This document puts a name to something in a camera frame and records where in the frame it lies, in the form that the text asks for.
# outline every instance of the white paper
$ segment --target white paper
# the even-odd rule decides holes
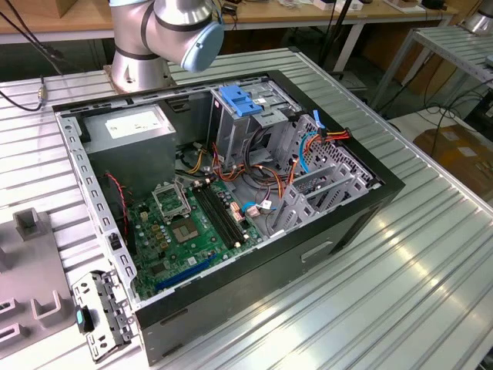
[[[163,127],[154,112],[142,112],[106,121],[106,128],[113,139],[143,133]]]
[[[450,131],[445,131],[441,133],[443,136],[445,136],[445,139],[449,141],[455,141],[459,140],[459,136],[457,136],[456,133],[450,132]]]
[[[471,149],[469,146],[462,146],[460,148],[457,148],[461,151],[464,156],[477,156],[476,152]]]

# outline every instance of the blue tab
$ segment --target blue tab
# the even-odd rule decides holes
[[[239,86],[222,86],[219,91],[223,99],[231,105],[240,117],[262,112],[262,107],[255,104]]]
[[[325,126],[320,121],[320,117],[318,116],[318,110],[316,110],[316,109],[314,110],[314,119],[315,119],[315,123],[317,124],[318,128],[320,128],[320,129],[325,128]]]

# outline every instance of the wooden workbench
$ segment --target wooden workbench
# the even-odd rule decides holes
[[[444,12],[428,10],[424,13],[402,13],[385,4],[381,0],[365,5],[360,12],[349,12],[346,21],[374,20],[377,22],[409,22],[422,19],[426,16],[432,19],[445,19],[456,14],[452,8]],[[112,30],[111,12],[107,0],[78,0],[70,10],[61,18],[48,18],[40,15],[23,15],[25,22],[33,32],[74,32],[74,31],[105,31]],[[330,19],[330,12],[322,12],[312,5],[302,5],[301,8],[289,9],[280,5],[277,0],[268,3],[243,2],[238,5],[238,29],[245,29],[241,25],[255,25],[250,29],[273,28],[262,27],[263,23],[278,23],[279,28],[297,26],[299,22],[317,22],[318,25],[326,24]],[[224,17],[225,23],[233,24],[229,16]],[[15,34],[15,30],[3,19],[0,20],[0,34]]]
[[[368,23],[415,22],[439,20],[440,25],[448,25],[454,14],[453,8],[447,11],[427,10],[425,13],[402,13],[385,4],[374,0],[364,5],[360,12],[349,12],[344,20],[345,25],[353,25],[346,44],[334,70],[342,71],[351,54],[357,39]],[[302,5],[300,8],[286,8],[277,0],[268,3],[242,2],[238,5],[238,22],[236,29],[282,29],[312,25],[327,25],[330,12],[323,12],[313,5]],[[339,14],[335,12],[333,24]],[[47,18],[40,15],[24,15],[25,22],[41,41],[65,41],[79,39],[107,39],[113,37],[111,12],[107,0],[78,0],[61,18]],[[233,27],[234,20],[225,15],[226,29]],[[15,33],[5,21],[0,20],[0,45],[26,42],[21,35]]]

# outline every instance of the motherboard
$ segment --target motherboard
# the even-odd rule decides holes
[[[171,186],[179,187],[178,191]],[[171,186],[129,207],[136,242],[132,259],[138,271],[134,284],[141,299],[151,298],[262,241],[253,223],[243,216],[238,219],[236,202],[221,180],[198,189]],[[178,209],[182,213],[166,216]]]

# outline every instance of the metal rack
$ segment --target metal rack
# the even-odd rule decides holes
[[[474,368],[493,344],[493,210],[303,54],[219,57],[200,75],[280,69],[405,183],[345,250],[163,359],[155,368]],[[114,94],[103,72],[47,79],[52,103]],[[39,82],[2,83],[20,103]],[[0,221],[47,210],[70,284],[106,269],[49,107],[0,100]],[[72,326],[0,361],[1,368],[93,368]],[[136,338],[105,369],[146,368]]]
[[[440,28],[412,29],[407,34],[401,48],[378,84],[377,91],[370,102],[370,106],[373,109],[377,108],[385,90],[394,78],[397,69],[415,43],[422,44],[425,47],[425,50],[419,55],[417,62],[407,74],[403,81],[404,84],[418,72],[419,67],[432,52],[438,54],[443,59],[448,60],[450,63],[455,64],[463,72],[462,77],[452,89],[453,93],[449,98],[450,101],[456,96],[458,90],[464,84],[468,76],[476,78],[479,82],[493,80],[493,69],[488,67],[485,63],[486,57],[493,55],[493,35],[473,35],[458,25]],[[493,82],[490,82],[488,86],[493,87]]]

